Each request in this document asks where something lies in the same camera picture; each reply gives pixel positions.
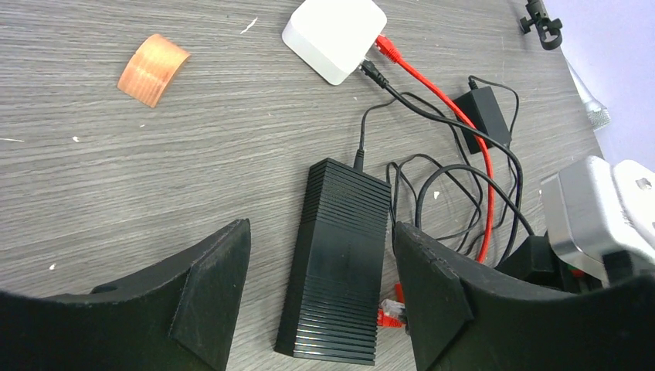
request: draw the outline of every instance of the white router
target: white router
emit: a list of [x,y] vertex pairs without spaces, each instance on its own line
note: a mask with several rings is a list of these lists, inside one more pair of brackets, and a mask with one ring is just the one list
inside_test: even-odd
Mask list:
[[372,0],[305,0],[291,15],[282,40],[328,83],[357,69],[387,17]]

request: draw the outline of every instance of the copper-colored curved piece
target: copper-colored curved piece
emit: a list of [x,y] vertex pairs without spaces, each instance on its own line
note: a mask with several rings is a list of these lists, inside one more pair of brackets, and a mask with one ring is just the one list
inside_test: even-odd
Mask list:
[[190,56],[164,36],[154,34],[141,44],[125,66],[118,89],[154,108]]

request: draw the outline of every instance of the black power brick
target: black power brick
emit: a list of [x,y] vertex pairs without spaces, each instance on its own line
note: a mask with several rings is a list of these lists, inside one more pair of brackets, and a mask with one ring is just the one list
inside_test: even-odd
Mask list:
[[[511,135],[507,129],[507,124],[505,124],[501,108],[498,106],[494,91],[491,87],[478,89],[475,81],[470,81],[469,85],[471,91],[454,100],[455,104],[468,116],[477,130],[507,146],[511,141]],[[462,135],[471,154],[480,152],[480,146],[477,144],[475,135],[468,131],[462,131]],[[488,148],[493,147],[489,141],[485,142]]]
[[391,186],[361,170],[310,168],[276,352],[375,364],[390,202]]

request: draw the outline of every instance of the wooden table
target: wooden table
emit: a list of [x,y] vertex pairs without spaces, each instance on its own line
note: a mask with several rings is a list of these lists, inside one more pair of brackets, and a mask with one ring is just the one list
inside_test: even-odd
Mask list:
[[[247,217],[253,248],[228,368],[371,369],[291,359],[273,343],[307,170],[326,157],[351,163],[361,114],[389,96],[360,73],[330,86],[282,43],[300,1],[105,3],[0,7],[0,286],[35,296],[88,292]],[[378,3],[386,35],[448,94],[467,91],[469,74],[520,94],[513,149],[525,169],[523,210],[543,233],[540,180],[600,152],[561,53],[518,31],[525,1]],[[116,83],[153,33],[192,57],[150,109]],[[434,100],[399,67],[369,55],[396,89]],[[513,97],[495,91],[509,121]],[[387,162],[418,152],[460,161],[448,128],[399,104],[370,116],[366,144],[365,169],[380,178]],[[492,153],[507,189],[506,161]],[[473,162],[482,168],[479,155]],[[409,166],[416,184],[432,171]],[[462,192],[445,179],[430,190],[440,196],[426,200],[424,230],[461,230],[473,211]],[[404,189],[401,202],[400,219],[410,220]],[[489,264],[508,224],[495,234]],[[383,297],[397,280],[389,242]],[[411,349],[403,331],[381,330],[375,369],[413,369]]]

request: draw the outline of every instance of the white debris speck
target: white debris speck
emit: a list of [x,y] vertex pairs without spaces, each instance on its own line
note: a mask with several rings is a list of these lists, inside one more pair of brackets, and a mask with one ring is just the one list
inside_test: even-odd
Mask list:
[[259,19],[259,18],[260,18],[260,17],[255,17],[255,19],[253,19],[253,21],[252,21],[248,26],[246,26],[246,29],[244,29],[243,31],[241,31],[240,35],[243,35],[244,33],[248,32],[248,30],[250,29],[250,27],[254,26],[255,23],[257,23],[257,19]]

